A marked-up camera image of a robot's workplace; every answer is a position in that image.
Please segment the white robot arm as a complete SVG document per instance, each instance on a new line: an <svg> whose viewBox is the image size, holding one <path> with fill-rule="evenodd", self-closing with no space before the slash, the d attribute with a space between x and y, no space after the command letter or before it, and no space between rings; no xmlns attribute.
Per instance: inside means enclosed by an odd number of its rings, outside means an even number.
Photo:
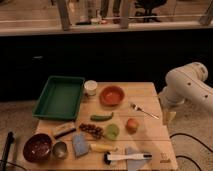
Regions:
<svg viewBox="0 0 213 171"><path fill-rule="evenodd" d="M161 106L172 108L190 100L213 115L213 88L205 83L207 77L208 70L200 62L170 70L165 76L166 86L159 93Z"/></svg>

